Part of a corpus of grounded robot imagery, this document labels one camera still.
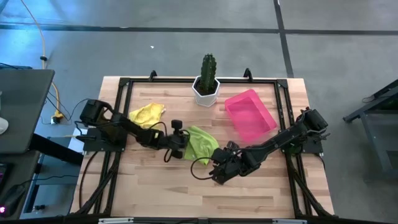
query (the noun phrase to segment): green towel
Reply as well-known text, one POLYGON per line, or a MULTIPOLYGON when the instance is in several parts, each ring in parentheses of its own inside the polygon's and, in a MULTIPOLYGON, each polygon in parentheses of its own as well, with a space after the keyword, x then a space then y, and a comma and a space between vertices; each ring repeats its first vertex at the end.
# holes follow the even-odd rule
MULTIPOLYGON (((201 157, 211 157, 216 148, 218 148, 218 142, 210 134, 204 130, 192 126, 187 129, 191 137, 185 150, 184 159, 195 160, 201 157)), ((209 163, 209 159, 201 159, 203 165, 209 163)))

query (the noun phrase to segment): gray concrete floor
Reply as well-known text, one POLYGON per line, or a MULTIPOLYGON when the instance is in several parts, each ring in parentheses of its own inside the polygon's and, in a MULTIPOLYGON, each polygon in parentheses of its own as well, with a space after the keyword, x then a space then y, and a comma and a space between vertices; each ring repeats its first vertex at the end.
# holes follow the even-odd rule
MULTIPOLYGON (((271 0, 25 0, 43 24, 131 27, 277 28, 271 0)), ((398 2, 387 0, 280 0, 288 29, 396 30, 398 2)), ((31 23, 19 0, 9 0, 0 23, 31 23)), ((286 77, 278 34, 45 31, 47 68, 68 110, 98 96, 105 75, 197 75, 205 53, 218 62, 218 76, 286 77)), ((35 30, 0 30, 0 62, 40 68, 35 30)), ((397 78, 398 38, 379 35, 287 35, 294 75, 304 78, 310 106, 329 123, 324 143, 326 175, 335 213, 344 218, 398 222, 396 182, 363 181, 377 165, 362 124, 344 115, 361 99, 397 78)), ((76 109, 78 119, 82 105, 76 109)), ((44 106, 49 122, 54 109, 44 106)), ((73 125, 39 122, 43 136, 71 134, 73 125)))

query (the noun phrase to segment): wooden table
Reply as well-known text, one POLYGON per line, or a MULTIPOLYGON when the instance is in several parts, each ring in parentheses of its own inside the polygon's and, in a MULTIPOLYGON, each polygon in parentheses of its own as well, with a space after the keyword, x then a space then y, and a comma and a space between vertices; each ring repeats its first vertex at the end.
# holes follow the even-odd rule
MULTIPOLYGON (((104 77, 99 99, 114 105, 120 77, 104 77)), ((295 117, 309 105, 304 80, 287 79, 295 117)), ((162 103, 166 112, 161 121, 170 132, 171 120, 180 119, 183 127, 195 125, 214 136, 220 147, 229 140, 246 146, 239 140, 224 108, 225 99, 250 88, 260 96, 278 127, 261 139, 264 142, 279 130, 274 88, 270 84, 221 84, 218 101, 211 108, 195 103, 190 83, 135 83, 130 111, 162 103)), ((224 185, 212 180, 196 180, 191 176, 191 161, 172 158, 163 161, 165 150, 144 148, 132 136, 128 137, 122 154, 118 181, 113 200, 112 216, 130 217, 213 217, 213 218, 293 218, 294 212, 287 178, 286 161, 280 151, 273 152, 257 171, 247 177, 235 177, 224 185)), ((99 152, 88 168, 83 184, 83 203, 98 185, 104 153, 99 152)), ((81 173, 89 156, 85 156, 81 173)), ((303 154, 308 188, 330 213, 333 213, 323 165, 318 157, 303 154)), ((212 166, 196 164, 197 176, 206 177, 212 166)), ((71 212, 78 210, 78 188, 71 212)), ((297 186, 300 208, 304 211, 302 193, 297 186)), ((108 196, 104 191, 102 209, 108 196)))

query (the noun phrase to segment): yellow cable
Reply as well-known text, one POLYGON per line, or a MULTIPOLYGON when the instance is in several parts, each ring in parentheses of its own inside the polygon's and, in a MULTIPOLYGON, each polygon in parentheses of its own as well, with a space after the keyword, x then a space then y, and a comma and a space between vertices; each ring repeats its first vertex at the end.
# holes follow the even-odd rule
MULTIPOLYGON (((29 10, 29 8, 26 6, 24 0, 21 0, 21 2, 22 2, 23 5, 25 6, 27 12, 30 14, 31 18, 32 18, 33 21, 35 22, 35 24, 36 24, 36 26, 37 26, 37 28, 38 28, 38 30, 39 30, 39 32, 40 32, 40 36, 41 36, 41 38, 42 38, 43 57, 45 57, 45 40, 44 40, 44 35, 43 35, 43 32, 42 32, 42 29, 40 28, 39 23, 36 21, 35 17, 34 17, 33 14, 31 13, 31 11, 29 10)), ((42 69, 45 69, 44 60, 42 60, 42 69)), ((59 100, 60 97, 59 97, 59 94, 58 94, 58 88, 57 88, 57 86, 54 84, 54 82, 52 82, 51 85, 53 86, 53 88, 54 88, 54 90, 55 90, 55 96, 57 97, 57 109, 55 110, 54 116, 55 116, 55 117, 58 117, 58 118, 62 118, 62 117, 63 117, 63 114, 61 114, 61 112, 60 112, 60 100, 59 100)))

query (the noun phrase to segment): yellow cloth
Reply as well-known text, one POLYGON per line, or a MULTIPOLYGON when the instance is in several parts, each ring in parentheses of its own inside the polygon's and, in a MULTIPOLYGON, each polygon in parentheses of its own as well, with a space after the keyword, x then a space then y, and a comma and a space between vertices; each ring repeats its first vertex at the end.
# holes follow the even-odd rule
POLYGON ((142 128, 149 128, 159 122, 164 105, 150 103, 143 108, 130 112, 129 119, 142 128))

